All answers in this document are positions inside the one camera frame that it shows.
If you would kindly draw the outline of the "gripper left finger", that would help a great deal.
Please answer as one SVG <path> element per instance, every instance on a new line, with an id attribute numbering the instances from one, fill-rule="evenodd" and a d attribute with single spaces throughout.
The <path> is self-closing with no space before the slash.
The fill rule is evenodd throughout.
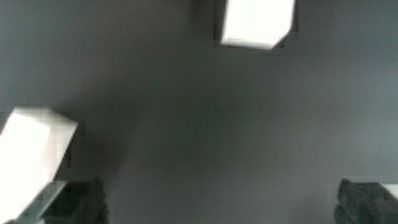
<path id="1" fill-rule="evenodd" d="M 13 224 L 108 224 L 102 182 L 53 181 L 37 194 Z"/>

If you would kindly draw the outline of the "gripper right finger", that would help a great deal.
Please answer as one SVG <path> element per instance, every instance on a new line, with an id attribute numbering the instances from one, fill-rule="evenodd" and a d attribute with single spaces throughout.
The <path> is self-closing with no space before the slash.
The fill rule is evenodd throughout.
<path id="1" fill-rule="evenodd" d="M 398 224 L 398 184 L 340 180 L 333 224 Z"/>

